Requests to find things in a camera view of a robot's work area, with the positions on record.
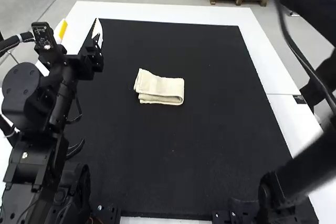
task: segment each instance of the wire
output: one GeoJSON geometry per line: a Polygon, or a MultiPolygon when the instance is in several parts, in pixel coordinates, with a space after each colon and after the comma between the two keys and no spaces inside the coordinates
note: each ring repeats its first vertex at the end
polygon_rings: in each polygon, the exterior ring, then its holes
{"type": "Polygon", "coordinates": [[[22,214],[20,214],[19,218],[18,218],[17,221],[16,221],[16,224],[19,223],[21,217],[25,214],[25,212],[28,211],[29,208],[31,208],[31,207],[32,207],[33,205],[35,205],[37,202],[38,202],[38,199],[35,200],[33,203],[31,203],[31,204],[30,204],[30,205],[29,205],[29,206],[22,212],[22,214]]]}
{"type": "Polygon", "coordinates": [[[99,219],[98,217],[96,217],[96,219],[101,223],[101,224],[104,224],[101,219],[99,219]]]}
{"type": "Polygon", "coordinates": [[[280,3],[280,0],[274,0],[275,6],[277,9],[277,13],[279,16],[280,21],[280,27],[283,34],[283,37],[290,48],[290,50],[293,52],[295,57],[299,60],[303,68],[305,69],[306,73],[309,75],[310,79],[314,82],[316,87],[324,93],[325,99],[330,106],[333,114],[336,114],[336,98],[332,94],[332,92],[324,85],[324,83],[321,81],[321,79],[318,77],[317,73],[315,72],[312,65],[309,63],[309,61],[306,59],[306,57],[303,55],[299,47],[295,44],[293,39],[291,38],[286,23],[285,18],[282,12],[282,5],[280,3]]]}
{"type": "Polygon", "coordinates": [[[56,219],[55,219],[55,223],[56,223],[58,217],[61,216],[62,212],[63,212],[64,210],[66,210],[66,208],[67,208],[68,206],[72,205],[72,203],[73,203],[73,202],[69,202],[69,203],[67,203],[67,204],[66,204],[66,205],[65,205],[65,206],[58,212],[58,214],[57,214],[57,216],[56,216],[56,219]]]}
{"type": "Polygon", "coordinates": [[[14,136],[14,134],[16,133],[16,131],[15,131],[15,125],[13,125],[13,126],[10,128],[10,130],[11,130],[12,132],[9,133],[8,135],[5,135],[4,138],[14,136]]]}

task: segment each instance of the cloth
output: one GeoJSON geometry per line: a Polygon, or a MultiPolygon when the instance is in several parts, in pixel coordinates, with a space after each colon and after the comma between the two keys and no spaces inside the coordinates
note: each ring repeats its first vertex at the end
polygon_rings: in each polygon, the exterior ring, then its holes
{"type": "Polygon", "coordinates": [[[139,69],[134,90],[139,93],[140,103],[181,105],[184,100],[184,80],[155,76],[139,69]]]}

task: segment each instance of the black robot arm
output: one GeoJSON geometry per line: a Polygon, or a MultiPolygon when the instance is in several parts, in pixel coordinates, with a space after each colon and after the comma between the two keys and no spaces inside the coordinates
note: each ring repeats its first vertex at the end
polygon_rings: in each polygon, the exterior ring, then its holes
{"type": "MultiPolygon", "coordinates": [[[[100,35],[80,54],[67,55],[47,23],[33,23],[32,29],[35,51],[49,75],[44,77],[34,64],[24,62],[3,81],[2,111],[19,132],[0,118],[0,128],[13,147],[0,223],[85,223],[90,216],[89,169],[66,162],[81,150],[84,140],[69,147],[64,128],[80,118],[68,120],[73,100],[78,101],[78,81],[92,80],[103,70],[100,35]]],[[[13,48],[25,41],[13,36],[0,43],[0,51],[1,46],[13,48]]]]}

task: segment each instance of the white tag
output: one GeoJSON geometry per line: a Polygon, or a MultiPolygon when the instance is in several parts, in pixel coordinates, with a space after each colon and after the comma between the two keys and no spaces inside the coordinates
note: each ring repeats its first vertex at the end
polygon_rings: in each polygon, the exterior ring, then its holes
{"type": "Polygon", "coordinates": [[[97,35],[100,34],[98,39],[98,46],[101,49],[101,46],[103,44],[103,27],[101,26],[101,23],[98,18],[96,18],[96,22],[94,23],[93,31],[92,31],[92,39],[97,35]]]}

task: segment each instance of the black cable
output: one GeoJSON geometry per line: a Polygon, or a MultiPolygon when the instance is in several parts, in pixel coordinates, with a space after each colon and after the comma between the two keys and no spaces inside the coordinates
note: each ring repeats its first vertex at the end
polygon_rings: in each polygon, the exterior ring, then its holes
{"type": "Polygon", "coordinates": [[[25,214],[25,212],[28,211],[29,208],[31,208],[33,205],[35,205],[35,204],[37,203],[37,201],[38,201],[38,199],[35,200],[33,203],[31,203],[31,204],[30,204],[30,205],[29,205],[29,206],[22,212],[22,214],[20,214],[19,218],[18,218],[17,221],[16,221],[16,224],[19,223],[21,217],[25,214]]]}
{"type": "Polygon", "coordinates": [[[324,83],[321,81],[321,79],[318,77],[317,73],[315,72],[314,68],[312,65],[309,63],[309,61],[306,59],[306,57],[303,55],[299,47],[295,44],[293,39],[291,38],[286,23],[285,23],[285,18],[282,12],[282,5],[280,3],[280,0],[274,0],[275,6],[277,9],[277,13],[279,16],[279,21],[280,21],[280,27],[281,31],[283,34],[283,37],[290,48],[290,50],[293,52],[295,57],[299,60],[303,68],[305,69],[306,73],[310,77],[310,79],[314,82],[316,87],[324,93],[325,99],[330,106],[333,114],[336,114],[336,98],[332,94],[332,92],[324,85],[324,83]]]}
{"type": "Polygon", "coordinates": [[[66,208],[68,207],[68,206],[70,206],[70,205],[72,205],[72,203],[73,202],[69,202],[69,203],[67,203],[59,212],[58,212],[58,214],[57,214],[57,216],[56,216],[56,219],[55,219],[55,223],[57,223],[57,219],[58,219],[58,217],[60,217],[60,215],[62,214],[62,212],[64,211],[64,210],[66,210],[66,208]]]}
{"type": "Polygon", "coordinates": [[[70,149],[68,148],[66,160],[69,160],[73,158],[74,156],[76,156],[83,149],[84,144],[85,144],[85,139],[82,138],[82,140],[78,144],[71,146],[70,149]]]}
{"type": "Polygon", "coordinates": [[[75,99],[76,99],[76,105],[77,105],[77,110],[78,110],[79,115],[77,117],[75,117],[74,119],[66,121],[66,124],[78,123],[81,120],[82,116],[83,116],[82,108],[80,106],[80,102],[79,102],[79,98],[78,98],[77,94],[76,94],[76,98],[75,99]]]}

